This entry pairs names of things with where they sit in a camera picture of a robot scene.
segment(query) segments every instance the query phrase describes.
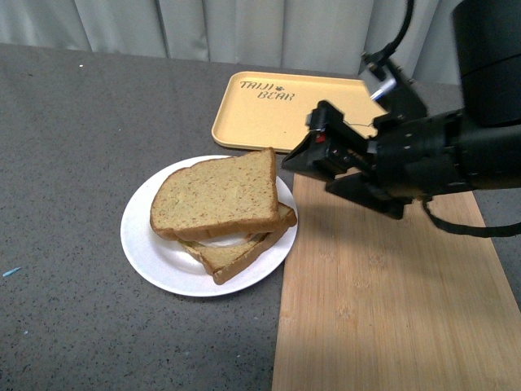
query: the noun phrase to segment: black cable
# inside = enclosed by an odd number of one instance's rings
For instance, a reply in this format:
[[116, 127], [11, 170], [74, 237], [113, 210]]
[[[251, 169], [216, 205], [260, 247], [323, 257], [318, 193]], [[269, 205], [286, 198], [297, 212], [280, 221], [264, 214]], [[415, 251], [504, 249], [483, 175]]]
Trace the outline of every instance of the black cable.
[[407, 33], [407, 30], [410, 26], [410, 21], [413, 19], [413, 9], [414, 9], [414, 0], [407, 0], [407, 6], [405, 9], [405, 18], [403, 21], [403, 24], [401, 25], [400, 31], [398, 32], [398, 35], [396, 35], [396, 38], [389, 42], [381, 51], [380, 54], [382, 55], [379, 59], [380, 63], [385, 62], [391, 55], [396, 51], [396, 48], [398, 45], [400, 45], [401, 41], [404, 39], [405, 33]]

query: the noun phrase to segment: wood grain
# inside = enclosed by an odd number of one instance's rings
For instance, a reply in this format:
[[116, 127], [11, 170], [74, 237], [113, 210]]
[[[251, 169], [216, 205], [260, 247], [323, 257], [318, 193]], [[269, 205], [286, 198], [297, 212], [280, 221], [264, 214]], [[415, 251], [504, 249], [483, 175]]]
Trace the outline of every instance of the wood grain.
[[[296, 175], [273, 390], [520, 390], [521, 314], [490, 239], [394, 221]], [[471, 193], [433, 213], [483, 219]]]

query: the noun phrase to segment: gray table surface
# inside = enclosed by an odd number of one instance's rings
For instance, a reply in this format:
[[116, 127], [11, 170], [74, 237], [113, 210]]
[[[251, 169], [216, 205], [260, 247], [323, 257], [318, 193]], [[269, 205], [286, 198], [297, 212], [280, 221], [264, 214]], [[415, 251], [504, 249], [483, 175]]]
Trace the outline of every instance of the gray table surface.
[[[120, 244], [151, 175], [243, 153], [210, 133], [243, 70], [296, 72], [0, 45], [0, 266], [21, 267], [0, 282], [1, 389], [270, 389], [283, 266], [241, 292], [182, 297]], [[433, 114], [462, 105], [456, 86], [418, 91]], [[519, 190], [476, 198], [490, 225], [521, 219]], [[494, 244], [520, 303], [521, 237]]]

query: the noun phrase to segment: sandwich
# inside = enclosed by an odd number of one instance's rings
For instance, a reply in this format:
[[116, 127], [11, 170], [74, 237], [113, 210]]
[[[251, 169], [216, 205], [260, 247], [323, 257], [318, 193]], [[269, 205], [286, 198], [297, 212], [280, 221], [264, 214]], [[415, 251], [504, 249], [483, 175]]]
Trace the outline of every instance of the sandwich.
[[[164, 181], [151, 206], [150, 224], [176, 240], [217, 284], [250, 266], [290, 226], [295, 211], [278, 202], [272, 148], [205, 160]], [[226, 244], [223, 238], [236, 240]]]

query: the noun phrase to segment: yellow tray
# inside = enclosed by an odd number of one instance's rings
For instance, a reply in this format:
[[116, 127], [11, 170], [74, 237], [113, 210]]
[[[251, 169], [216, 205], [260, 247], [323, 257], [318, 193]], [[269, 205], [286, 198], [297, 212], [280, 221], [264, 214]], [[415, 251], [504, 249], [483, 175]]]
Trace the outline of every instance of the yellow tray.
[[323, 99], [365, 136], [375, 133], [373, 118], [385, 113], [359, 80], [240, 72], [230, 78], [212, 136], [224, 147], [289, 152], [306, 135], [306, 116]]

